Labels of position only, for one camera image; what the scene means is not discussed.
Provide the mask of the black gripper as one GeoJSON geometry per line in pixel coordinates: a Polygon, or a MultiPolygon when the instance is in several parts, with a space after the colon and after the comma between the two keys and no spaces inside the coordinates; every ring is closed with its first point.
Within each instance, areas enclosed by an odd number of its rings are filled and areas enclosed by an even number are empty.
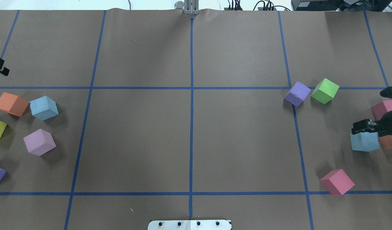
{"type": "MultiPolygon", "coordinates": [[[[381,90],[380,96],[392,99],[392,87],[387,87],[381,90]]],[[[379,137],[392,135],[392,111],[385,113],[378,123],[370,119],[364,119],[354,122],[351,129],[351,134],[376,132],[378,132],[379,137]]]]}

